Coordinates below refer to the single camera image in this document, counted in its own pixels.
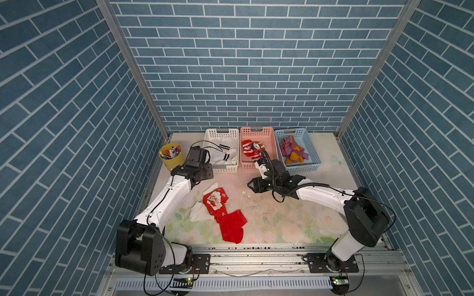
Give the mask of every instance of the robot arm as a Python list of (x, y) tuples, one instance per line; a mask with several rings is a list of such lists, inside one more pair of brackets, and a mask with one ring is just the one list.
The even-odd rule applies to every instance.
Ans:
[(338, 211), (349, 229), (332, 244), (325, 256), (330, 270), (339, 272), (346, 261), (361, 248), (374, 247), (388, 226), (388, 215), (372, 193), (363, 187), (352, 191), (331, 188), (314, 183), (300, 175), (286, 171), (279, 160), (260, 159), (255, 166), (261, 177), (253, 178), (247, 185), (255, 193), (273, 190), (295, 199), (309, 200)]
[(134, 220), (123, 220), (117, 228), (115, 265), (155, 275), (162, 266), (175, 264), (178, 271), (191, 264), (191, 248), (165, 244), (161, 232), (182, 199), (202, 180), (212, 179), (212, 166), (206, 162), (208, 151), (191, 147), (184, 165), (171, 170), (166, 187)]

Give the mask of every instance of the pink basket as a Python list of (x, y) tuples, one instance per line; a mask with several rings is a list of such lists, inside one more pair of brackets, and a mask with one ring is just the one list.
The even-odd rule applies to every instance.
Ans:
[[(244, 140), (262, 142), (270, 158), (278, 159), (273, 127), (241, 127), (240, 143), (242, 144), (242, 141)], [(240, 146), (240, 163), (242, 164), (242, 169), (244, 170), (256, 169), (254, 161), (250, 157), (244, 155), (242, 146)]]

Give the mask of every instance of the white basket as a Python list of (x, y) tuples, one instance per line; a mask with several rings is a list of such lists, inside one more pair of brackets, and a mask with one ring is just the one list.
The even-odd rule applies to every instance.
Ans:
[(235, 139), (237, 142), (237, 164), (236, 165), (212, 165), (212, 171), (214, 173), (236, 173), (238, 162), (239, 162), (239, 137), (238, 128), (208, 128), (204, 135), (204, 140), (211, 141), (212, 139), (222, 138), (223, 136)]

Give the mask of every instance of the yellow pen holder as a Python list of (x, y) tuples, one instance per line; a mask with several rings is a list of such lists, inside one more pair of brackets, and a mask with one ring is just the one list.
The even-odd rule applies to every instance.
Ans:
[[(166, 152), (165, 152), (166, 150), (170, 150), (173, 147), (178, 147), (178, 145), (179, 144), (177, 144), (177, 143), (169, 143), (169, 144), (163, 146), (160, 151), (161, 151), (161, 153), (163, 153), (163, 155), (167, 155)], [(164, 165), (166, 166), (166, 168), (169, 171), (171, 171), (172, 169), (174, 169), (178, 165), (183, 165), (184, 162), (186, 161), (186, 157), (184, 156), (184, 153), (182, 152), (182, 148), (179, 151), (178, 156), (176, 156), (173, 159), (163, 159), (161, 156), (160, 156), (160, 158), (161, 158)]]

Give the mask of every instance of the table surface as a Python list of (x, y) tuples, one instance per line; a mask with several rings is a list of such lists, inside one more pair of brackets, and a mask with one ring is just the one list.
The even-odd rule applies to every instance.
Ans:
[[(310, 137), (321, 165), (315, 171), (297, 174), (336, 188), (357, 189), (334, 135), (310, 133)], [(181, 145), (187, 155), (189, 146), (203, 139), (204, 133), (174, 133), (171, 142)], [(240, 209), (248, 221), (244, 226), (242, 243), (309, 242), (326, 245), (347, 230), (341, 215), (325, 206), (292, 197), (277, 203), (271, 192), (254, 193), (247, 183), (259, 176), (257, 169), (243, 170), (239, 166), (237, 173), (215, 173), (213, 179), (202, 181), (184, 198), (181, 207), (167, 222), (165, 236), (170, 241), (185, 244), (234, 244), (222, 240), (219, 224), (215, 220), (189, 221), (191, 208), (197, 201), (202, 202), (202, 192), (214, 182), (219, 182), (229, 197), (227, 212)], [(163, 164), (151, 201), (163, 189), (169, 177), (170, 173)]]

